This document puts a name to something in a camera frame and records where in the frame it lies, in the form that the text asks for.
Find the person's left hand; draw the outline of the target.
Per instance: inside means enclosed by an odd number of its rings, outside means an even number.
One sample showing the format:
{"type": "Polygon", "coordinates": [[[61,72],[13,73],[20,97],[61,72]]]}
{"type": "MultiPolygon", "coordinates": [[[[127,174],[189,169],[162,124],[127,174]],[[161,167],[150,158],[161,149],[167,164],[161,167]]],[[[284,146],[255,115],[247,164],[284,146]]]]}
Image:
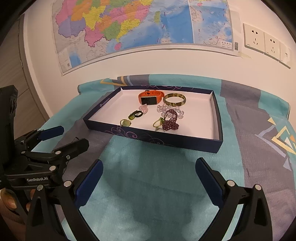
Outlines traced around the person's left hand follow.
{"type": "Polygon", "coordinates": [[[1,216],[7,224],[18,223],[25,225],[24,220],[20,215],[14,213],[18,205],[15,197],[10,194],[5,188],[1,190],[1,216]]]}

